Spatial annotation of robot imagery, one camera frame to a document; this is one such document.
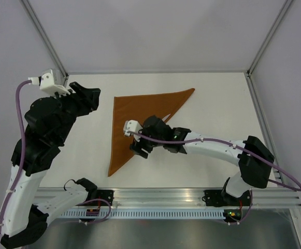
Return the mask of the brown cloth napkin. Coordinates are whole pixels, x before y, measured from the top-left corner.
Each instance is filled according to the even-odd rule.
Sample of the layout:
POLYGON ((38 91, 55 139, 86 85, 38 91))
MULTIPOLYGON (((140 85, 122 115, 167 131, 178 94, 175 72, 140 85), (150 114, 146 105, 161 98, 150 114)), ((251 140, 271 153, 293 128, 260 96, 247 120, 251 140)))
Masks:
POLYGON ((142 124, 148 117, 163 118, 171 114, 170 118, 184 105, 194 93, 195 89, 161 94, 119 96, 113 102, 111 158, 108 176, 112 176, 123 167, 132 157, 129 149, 132 137, 126 137, 123 127, 127 120, 136 120, 142 124))

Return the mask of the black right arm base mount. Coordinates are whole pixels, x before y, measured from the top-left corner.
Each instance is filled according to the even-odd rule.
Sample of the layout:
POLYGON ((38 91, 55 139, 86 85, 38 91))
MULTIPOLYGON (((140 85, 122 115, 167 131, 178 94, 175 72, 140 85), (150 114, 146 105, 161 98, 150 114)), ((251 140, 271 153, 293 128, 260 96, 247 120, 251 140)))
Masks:
POLYGON ((244 207, 251 204, 250 191, 246 191, 239 198, 231 196, 222 196, 222 191, 218 189, 207 189, 204 190, 202 201, 207 207, 244 207))

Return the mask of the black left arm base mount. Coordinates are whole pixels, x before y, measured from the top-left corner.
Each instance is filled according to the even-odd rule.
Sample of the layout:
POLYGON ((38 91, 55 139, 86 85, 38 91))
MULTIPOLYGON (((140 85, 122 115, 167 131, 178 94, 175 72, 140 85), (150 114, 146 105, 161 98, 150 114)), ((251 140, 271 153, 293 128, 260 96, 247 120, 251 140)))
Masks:
POLYGON ((114 200, 114 191, 111 189, 99 189, 96 193, 95 198, 96 199, 103 199, 105 201, 107 201, 109 204, 107 204, 106 202, 103 202, 101 200, 99 201, 95 201, 95 206, 109 206, 112 205, 113 200, 114 200))

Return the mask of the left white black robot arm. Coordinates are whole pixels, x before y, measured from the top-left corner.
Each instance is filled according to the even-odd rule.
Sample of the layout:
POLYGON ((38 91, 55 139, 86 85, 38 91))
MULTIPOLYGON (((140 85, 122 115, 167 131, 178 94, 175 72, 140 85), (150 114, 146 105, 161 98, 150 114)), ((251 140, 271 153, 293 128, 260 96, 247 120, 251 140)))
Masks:
POLYGON ((66 94, 40 98, 18 116, 21 139, 11 157, 11 177, 0 208, 0 246, 32 244, 68 209, 97 201, 97 186, 86 178, 47 202, 35 204, 34 198, 77 118, 97 110, 100 93, 72 82, 66 94))

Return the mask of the silver utensil tip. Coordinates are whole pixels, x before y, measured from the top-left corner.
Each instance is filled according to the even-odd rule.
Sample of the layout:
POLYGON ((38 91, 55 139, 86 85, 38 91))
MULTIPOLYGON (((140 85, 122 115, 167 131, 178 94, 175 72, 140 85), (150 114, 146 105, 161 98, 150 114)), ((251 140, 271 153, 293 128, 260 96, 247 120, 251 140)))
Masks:
POLYGON ((165 122, 170 116, 171 116, 171 114, 168 114, 168 115, 164 116, 164 117, 162 118, 162 121, 165 122))

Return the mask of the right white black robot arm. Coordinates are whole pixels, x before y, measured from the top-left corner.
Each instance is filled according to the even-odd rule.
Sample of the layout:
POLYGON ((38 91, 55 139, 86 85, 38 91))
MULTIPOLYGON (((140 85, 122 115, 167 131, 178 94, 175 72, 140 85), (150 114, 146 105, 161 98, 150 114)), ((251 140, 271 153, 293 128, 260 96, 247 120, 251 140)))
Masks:
POLYGON ((151 116, 143 124, 136 120, 125 122, 125 136, 132 136, 130 150, 147 158, 155 147, 163 147, 175 154, 196 154, 223 160, 237 166, 238 173, 229 177, 221 190, 221 199, 232 205, 252 188, 267 187, 274 162, 273 154, 255 136, 246 140, 207 138, 187 128, 172 128, 161 118, 151 116))

